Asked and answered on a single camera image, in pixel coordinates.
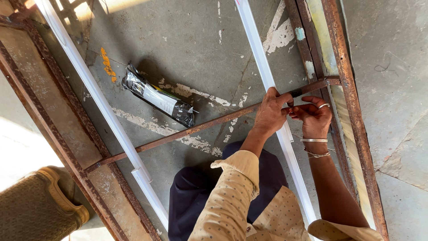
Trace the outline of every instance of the dark blue trousers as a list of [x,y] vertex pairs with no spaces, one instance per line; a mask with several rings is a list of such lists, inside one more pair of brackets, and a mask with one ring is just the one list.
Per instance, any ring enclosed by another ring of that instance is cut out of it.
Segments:
[[[243,142],[233,142],[223,149],[223,160],[237,152]],[[181,169],[174,177],[169,193],[170,241],[186,241],[214,188],[208,177],[193,167]],[[247,222],[253,223],[282,186],[288,187],[278,158],[265,149],[259,158],[260,195],[248,210]]]

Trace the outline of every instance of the black tape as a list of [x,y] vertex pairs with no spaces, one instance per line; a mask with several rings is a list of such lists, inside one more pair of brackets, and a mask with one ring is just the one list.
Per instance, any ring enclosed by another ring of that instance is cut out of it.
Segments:
[[289,91],[289,93],[291,94],[291,96],[293,98],[296,98],[296,97],[301,96],[303,94],[301,88],[298,88],[298,89],[295,89],[295,90],[291,90],[291,91]]

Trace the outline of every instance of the hand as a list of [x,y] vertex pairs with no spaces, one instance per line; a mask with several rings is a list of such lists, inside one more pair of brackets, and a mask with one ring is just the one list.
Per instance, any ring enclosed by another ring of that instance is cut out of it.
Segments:
[[286,102],[290,107],[294,104],[290,93],[280,95],[275,87],[270,87],[263,97],[262,105],[257,111],[252,130],[266,135],[266,138],[269,138],[278,131],[287,120],[287,114],[289,113],[288,108],[282,108]]
[[319,106],[326,102],[316,96],[302,97],[302,101],[311,102],[311,104],[293,107],[290,113],[291,118],[303,121],[302,131],[304,138],[326,139],[332,116],[330,108],[325,105],[318,109]]

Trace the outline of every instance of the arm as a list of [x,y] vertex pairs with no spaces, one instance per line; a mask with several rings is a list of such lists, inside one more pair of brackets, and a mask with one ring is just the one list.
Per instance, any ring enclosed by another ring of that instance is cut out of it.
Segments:
[[281,129],[287,120],[289,108],[282,108],[287,103],[293,106],[294,101],[290,93],[280,95],[274,87],[267,90],[263,97],[262,105],[257,111],[254,126],[248,133],[247,138],[242,144],[240,150],[253,152],[257,158],[260,157],[266,140],[276,131]]
[[241,149],[226,160],[217,160],[211,165],[212,168],[222,167],[223,173],[198,217],[190,241],[245,240],[248,208],[259,194],[260,153],[265,141],[287,119],[288,112],[282,109],[285,102],[292,106],[291,95],[279,95],[271,87]]
[[[311,104],[295,106],[290,116],[303,121],[303,137],[306,139],[327,139],[331,111],[328,106],[318,109],[325,101],[315,96],[305,96],[303,101]],[[306,150],[314,154],[328,152],[325,142],[304,142]],[[308,153],[309,164],[318,195],[323,220],[353,227],[369,227],[358,203],[346,189],[331,156],[314,158]]]

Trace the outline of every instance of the white batten light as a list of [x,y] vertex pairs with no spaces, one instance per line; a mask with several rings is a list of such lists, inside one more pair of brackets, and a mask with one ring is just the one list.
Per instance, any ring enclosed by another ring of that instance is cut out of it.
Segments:
[[101,92],[100,87],[97,85],[94,77],[77,51],[76,46],[73,44],[49,0],[35,0],[35,2],[134,166],[135,169],[131,172],[132,175],[134,175],[163,226],[168,230],[168,214],[150,185],[152,178],[141,161],[137,151],[135,151],[134,145],[132,145],[130,139],[125,133],[125,130],[119,123],[116,115],[113,113],[113,110]]

